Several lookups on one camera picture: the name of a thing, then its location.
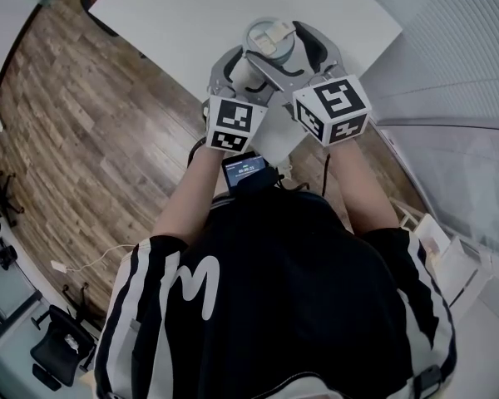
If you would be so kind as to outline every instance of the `handheld device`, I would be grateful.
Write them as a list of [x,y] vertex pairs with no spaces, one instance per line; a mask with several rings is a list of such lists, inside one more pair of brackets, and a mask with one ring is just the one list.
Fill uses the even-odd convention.
[[230,193],[235,192],[236,185],[242,179],[266,168],[267,165],[266,160],[254,152],[246,152],[242,155],[226,158],[222,162],[222,170]]

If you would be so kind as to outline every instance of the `floor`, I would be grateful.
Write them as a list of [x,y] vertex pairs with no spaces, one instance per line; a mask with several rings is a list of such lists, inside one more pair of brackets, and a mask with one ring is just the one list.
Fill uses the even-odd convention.
[[[14,232],[52,285],[90,284],[104,313],[118,244],[145,238],[205,133],[200,102],[121,38],[102,32],[79,0],[52,0],[22,39],[0,89],[0,170],[26,212]],[[407,176],[373,129],[358,139],[390,196],[422,209]],[[324,150],[308,138],[291,155],[296,181],[321,190]],[[326,195],[347,221],[337,181]]]

